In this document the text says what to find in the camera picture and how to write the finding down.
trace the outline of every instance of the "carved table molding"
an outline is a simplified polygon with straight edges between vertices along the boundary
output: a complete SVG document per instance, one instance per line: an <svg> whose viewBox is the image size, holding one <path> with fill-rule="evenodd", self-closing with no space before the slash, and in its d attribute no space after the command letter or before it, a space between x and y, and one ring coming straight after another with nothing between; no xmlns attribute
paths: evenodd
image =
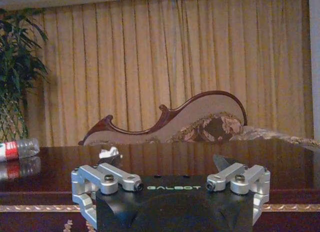
<svg viewBox="0 0 320 232"><path fill-rule="evenodd" d="M320 204L264 204L263 212L320 212ZM0 205L7 212L80 212L78 205Z"/></svg>
<svg viewBox="0 0 320 232"><path fill-rule="evenodd" d="M68 219L68 221L64 224L63 232L72 232L72 225L73 221L71 219ZM88 232L96 232L94 227L88 221L85 221L85 225L87 226Z"/></svg>

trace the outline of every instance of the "glossy table surface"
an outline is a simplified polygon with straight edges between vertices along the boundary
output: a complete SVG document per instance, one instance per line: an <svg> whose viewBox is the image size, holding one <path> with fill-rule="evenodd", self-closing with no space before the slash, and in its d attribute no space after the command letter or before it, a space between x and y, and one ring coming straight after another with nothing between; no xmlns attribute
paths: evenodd
<svg viewBox="0 0 320 232"><path fill-rule="evenodd" d="M213 154L232 157L249 167L262 165L271 171L268 203L319 204L319 166L310 151L282 140L230 141L210 143L172 143L117 145L123 155L119 167L139 175L208 175L217 173ZM110 146L41 148L37 157L26 161L0 163L0 204L73 204L71 171L99 161L101 149ZM11 175L14 168L24 173Z"/></svg>

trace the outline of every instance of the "beige curtain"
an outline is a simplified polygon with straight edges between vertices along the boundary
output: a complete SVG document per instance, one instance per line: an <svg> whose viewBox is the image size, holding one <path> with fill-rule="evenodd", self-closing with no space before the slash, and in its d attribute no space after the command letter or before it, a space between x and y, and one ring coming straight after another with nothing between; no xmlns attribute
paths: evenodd
<svg viewBox="0 0 320 232"><path fill-rule="evenodd" d="M28 97L30 135L77 145L100 119L137 131L193 95L225 90L248 124L312 137L308 0L126 0L36 18L50 72Z"/></svg>

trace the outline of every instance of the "screw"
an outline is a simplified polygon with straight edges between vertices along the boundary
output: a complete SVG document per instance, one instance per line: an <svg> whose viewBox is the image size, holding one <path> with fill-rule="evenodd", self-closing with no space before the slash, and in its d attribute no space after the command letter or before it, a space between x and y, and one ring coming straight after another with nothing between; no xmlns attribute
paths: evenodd
<svg viewBox="0 0 320 232"><path fill-rule="evenodd" d="M237 182L244 182L246 179L242 174L237 174L234 178Z"/></svg>
<svg viewBox="0 0 320 232"><path fill-rule="evenodd" d="M112 174L107 174L105 177L104 177L104 180L106 182L111 182L114 180L114 176Z"/></svg>
<svg viewBox="0 0 320 232"><path fill-rule="evenodd" d="M209 192L213 192L215 189L215 185L211 181L207 182L205 187Z"/></svg>
<svg viewBox="0 0 320 232"><path fill-rule="evenodd" d="M144 184L143 183L137 183L137 184L134 185L134 190L136 192L139 192L139 191L143 190L143 188L144 188Z"/></svg>

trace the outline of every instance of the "floral fabric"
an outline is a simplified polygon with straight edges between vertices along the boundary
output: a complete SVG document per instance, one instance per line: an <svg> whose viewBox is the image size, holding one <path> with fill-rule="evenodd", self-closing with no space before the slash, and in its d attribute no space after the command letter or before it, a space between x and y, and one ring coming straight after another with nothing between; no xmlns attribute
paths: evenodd
<svg viewBox="0 0 320 232"><path fill-rule="evenodd" d="M239 119L229 113L210 114L183 128L167 142L214 142L229 141L234 135L241 134L243 127Z"/></svg>

